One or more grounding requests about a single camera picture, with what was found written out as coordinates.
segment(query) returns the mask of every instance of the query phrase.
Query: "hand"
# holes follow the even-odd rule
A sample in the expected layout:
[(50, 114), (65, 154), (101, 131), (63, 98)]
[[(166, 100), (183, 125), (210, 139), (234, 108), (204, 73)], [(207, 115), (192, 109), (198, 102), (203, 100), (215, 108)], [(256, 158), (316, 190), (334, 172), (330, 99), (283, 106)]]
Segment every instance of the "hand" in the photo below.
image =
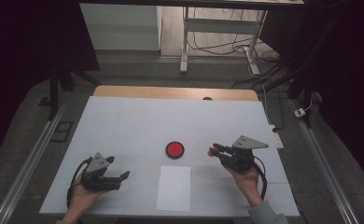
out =
[(231, 168), (224, 166), (232, 177), (234, 177), (235, 184), (238, 189), (244, 194), (251, 207), (255, 207), (263, 203), (258, 191), (259, 173), (255, 168), (251, 167), (250, 170), (237, 173)]
[(63, 221), (66, 223), (77, 223), (86, 210), (92, 207), (97, 199), (107, 192), (85, 189), (84, 186), (80, 184), (80, 179), (81, 174), (75, 180), (71, 202), (68, 211), (63, 217)]

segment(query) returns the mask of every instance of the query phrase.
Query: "white tabletop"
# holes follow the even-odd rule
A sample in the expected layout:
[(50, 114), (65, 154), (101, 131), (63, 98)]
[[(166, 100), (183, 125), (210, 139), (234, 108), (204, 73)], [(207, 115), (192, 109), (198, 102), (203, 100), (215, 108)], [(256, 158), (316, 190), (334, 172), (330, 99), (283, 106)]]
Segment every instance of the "white tabletop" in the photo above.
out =
[[(86, 105), (40, 213), (66, 211), (65, 195), (76, 168), (100, 152), (104, 157), (116, 157), (105, 176), (119, 176), (127, 170), (131, 173), (120, 190), (103, 195), (88, 213), (131, 217), (246, 217), (247, 201), (231, 175), (217, 158), (207, 156), (213, 143), (231, 147), (240, 135), (269, 145), (254, 150), (254, 155), (266, 166), (266, 200), (276, 213), (298, 216), (261, 102), (95, 96)], [(169, 159), (165, 154), (165, 147), (172, 141), (185, 147), (183, 157), (178, 160)], [(159, 192), (159, 186), (165, 183), (163, 171), (170, 167), (183, 169), (182, 173), (176, 173), (182, 175), (174, 179), (186, 184), (182, 190), (184, 196), (176, 193), (168, 202), (180, 202), (181, 206), (170, 204), (169, 209), (163, 210), (164, 204), (159, 206), (159, 203), (164, 203), (161, 200), (164, 195), (163, 191)]]

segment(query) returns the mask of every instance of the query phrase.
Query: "power strip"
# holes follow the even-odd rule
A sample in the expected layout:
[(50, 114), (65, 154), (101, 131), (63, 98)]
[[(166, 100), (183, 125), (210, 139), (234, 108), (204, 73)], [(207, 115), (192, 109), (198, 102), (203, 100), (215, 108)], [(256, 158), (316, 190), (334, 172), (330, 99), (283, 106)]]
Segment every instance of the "power strip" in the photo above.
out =
[(284, 148), (284, 145), (282, 144), (280, 135), (278, 133), (273, 132), (273, 129), (275, 128), (275, 126), (274, 125), (269, 125), (269, 126), (270, 126), (270, 130), (272, 131), (273, 136), (274, 136), (275, 147), (278, 148), (278, 149)]

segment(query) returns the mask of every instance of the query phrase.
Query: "wooden floor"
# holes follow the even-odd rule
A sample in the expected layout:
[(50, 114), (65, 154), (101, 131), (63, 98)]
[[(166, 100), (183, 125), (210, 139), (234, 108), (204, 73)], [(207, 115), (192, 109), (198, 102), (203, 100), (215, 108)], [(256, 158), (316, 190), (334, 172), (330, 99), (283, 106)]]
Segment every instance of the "wooden floor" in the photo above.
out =
[[(183, 14), (182, 7), (162, 7), (162, 31), (161, 31), (161, 55), (162, 56), (180, 56), (183, 41)], [(255, 21), (258, 12), (256, 10), (228, 9), (228, 8), (203, 8), (191, 7), (189, 9), (190, 18), (206, 18), (220, 20), (244, 20)], [(209, 34), (209, 33), (191, 33), (188, 35), (190, 47), (188, 49), (189, 56), (222, 56), (222, 57), (245, 57), (240, 52), (233, 52), (233, 46), (248, 45), (251, 35), (236, 35), (236, 34)], [(206, 49), (213, 51), (210, 53), (199, 48), (208, 48), (212, 46), (229, 44), (222, 47)], [(258, 54), (264, 51), (271, 50), (264, 43), (259, 43), (256, 46)]]

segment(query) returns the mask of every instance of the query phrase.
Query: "person's left hand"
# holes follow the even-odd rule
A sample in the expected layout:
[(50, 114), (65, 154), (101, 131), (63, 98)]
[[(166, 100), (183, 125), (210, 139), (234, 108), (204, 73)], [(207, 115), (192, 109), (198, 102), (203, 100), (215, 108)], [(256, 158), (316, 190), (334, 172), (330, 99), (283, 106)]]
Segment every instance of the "person's left hand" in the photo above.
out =
[(85, 189), (85, 187), (80, 184), (80, 179), (81, 174), (75, 180), (71, 202), (68, 211), (62, 219), (62, 221), (66, 223), (76, 223), (86, 210), (92, 207), (97, 199), (107, 192)]

